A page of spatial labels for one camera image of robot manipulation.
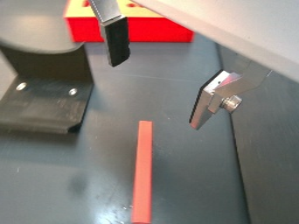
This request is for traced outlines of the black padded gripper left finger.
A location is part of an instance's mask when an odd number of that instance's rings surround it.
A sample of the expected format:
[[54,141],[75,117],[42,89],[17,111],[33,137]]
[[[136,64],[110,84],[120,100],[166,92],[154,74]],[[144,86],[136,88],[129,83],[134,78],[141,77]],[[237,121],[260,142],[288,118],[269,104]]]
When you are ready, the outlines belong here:
[[121,14],[117,0],[87,0],[97,18],[99,36],[106,47],[107,64],[120,65],[129,58],[128,20]]

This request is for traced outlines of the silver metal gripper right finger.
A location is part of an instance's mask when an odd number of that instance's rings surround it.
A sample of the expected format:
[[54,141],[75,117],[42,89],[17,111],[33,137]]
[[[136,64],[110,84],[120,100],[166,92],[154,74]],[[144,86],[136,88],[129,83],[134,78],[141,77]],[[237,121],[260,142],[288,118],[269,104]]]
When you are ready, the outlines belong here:
[[240,56],[222,56],[222,68],[200,87],[190,112],[189,125],[198,129],[220,109],[232,113],[241,98],[238,94],[260,86],[272,70]]

